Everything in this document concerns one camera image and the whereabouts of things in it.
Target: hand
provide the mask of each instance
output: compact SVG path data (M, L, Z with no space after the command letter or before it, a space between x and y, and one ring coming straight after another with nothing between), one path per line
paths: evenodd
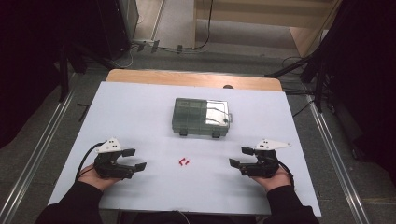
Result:
M250 178L263 186L267 192L271 189L291 185L288 172L281 167L277 169L271 178L265 178L262 176L251 176Z
M119 178L100 177L99 174L96 173L96 170L93 168L93 164L85 167L79 173L82 175L78 178L78 181L92 185L101 191L108 189L110 186L120 181Z

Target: table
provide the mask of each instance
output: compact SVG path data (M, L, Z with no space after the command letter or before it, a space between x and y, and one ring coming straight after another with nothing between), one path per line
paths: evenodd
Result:
M197 19L209 17L212 0L194 0L193 45ZM214 0L212 20L287 26L301 57L329 29L341 0Z
M225 84L274 91L213 88ZM302 203L311 205L315 215L320 216L286 95L280 90L279 82L270 78L112 70L95 95L49 203L59 202L71 187L85 152L115 136L122 148L136 149L132 158L120 158L119 163L148 164L131 180L108 189L100 208L268 215L270 208L262 187L241 176L228 160L255 162L254 157L241 153L241 147L254 147L265 137L292 144L278 150L277 156L293 171ZM233 113L227 136L212 139L174 134L171 119L179 96L227 101ZM95 156L92 153L85 165L92 163ZM180 166L181 158L187 158L190 164Z

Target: person's arm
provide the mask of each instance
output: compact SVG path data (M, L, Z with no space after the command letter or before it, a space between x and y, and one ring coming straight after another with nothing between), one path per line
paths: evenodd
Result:
M259 176L252 176L251 178L267 191L271 216L264 220L264 224L319 223L312 211L312 207L301 204L294 187L291 186L288 173L282 168L279 168L271 178Z
M41 212L36 224L102 223L98 205L103 190L118 182L119 179L101 178L92 165L84 168L81 174L60 202L47 206Z

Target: wire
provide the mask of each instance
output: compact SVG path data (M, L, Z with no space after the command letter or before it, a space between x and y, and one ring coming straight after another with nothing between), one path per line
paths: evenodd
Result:
M79 167L78 167L78 170L77 170L77 173L76 173L76 179L75 179L75 181L78 181L78 179L79 179L79 177L80 177L80 173L79 173L79 172L81 171L82 165L84 164L85 160L87 160L88 155L90 155L90 153L91 153L96 147L99 147L99 146L101 146L101 145L104 144L104 143L105 143L105 142L103 142L103 143L98 143L98 144L94 145L93 147L91 147L91 148L87 151L87 153L85 153L84 158L82 158L82 161L81 161L81 163L79 164Z
M175 49L175 48L165 48L165 47L157 47L157 49L172 52L172 53L177 53L177 54L198 54L198 53L207 52L208 49L204 49L204 50L199 50L199 49L202 49L207 44L207 42L209 41L209 38L210 38L210 22L212 20L213 1L214 0L211 0L211 2L210 2L209 19L207 22L207 38L206 38L205 43L202 46L195 48L195 49L193 49L193 48ZM153 48L150 44L147 44L147 41L143 41L143 45Z
M297 115L299 115L303 110L305 110L309 105L311 105L314 101L310 101L308 102L308 104L306 104L306 106L303 107L303 109L301 109L300 111L298 111L297 113L295 113L293 115L293 117L296 117Z
M188 224L190 224L189 219L186 217L186 215L184 215L182 212L176 210L177 212L179 212L184 218L186 218L186 221Z
M212 20L212 9L213 9L213 0L210 1L209 20L207 22L207 39L206 39L205 43L202 46L198 47L197 49L203 48L207 44L207 42L209 41L209 38L210 38L210 22Z
M79 179L82 175L84 175L85 173L87 173L87 172L89 172L89 171L91 171L91 170L93 170L93 169L94 169L94 167L92 167L92 168L90 168L90 169L88 169L88 170L82 172L81 174L79 174L79 176L78 176L77 179Z
M128 63L128 65L120 65L120 64L118 64L118 63L116 63L116 62L114 62L114 61L111 61L111 62L114 63L116 66L121 67L121 68L127 68L127 67L131 66L132 63L134 62L134 58L132 57L132 50L133 50L133 49L136 49L136 48L137 48L137 46L133 46L133 47L131 47L130 50L129 50L129 56L131 57L131 62Z
M299 60L301 60L302 59L302 57L295 57L295 56L291 56L291 57L288 57L288 58L286 58L286 59L284 59L283 61L282 61L282 68L284 68L285 67L285 61L287 61L288 59L299 59ZM301 73L293 73L293 72L289 72L290 74L294 74L294 75L301 75L303 72L301 72Z

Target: wooden table edge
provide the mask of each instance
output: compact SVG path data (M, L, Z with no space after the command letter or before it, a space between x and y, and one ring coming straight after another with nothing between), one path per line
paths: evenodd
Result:
M222 73L113 69L106 81L212 88L230 85L238 90L282 91L280 81L276 78L240 77Z

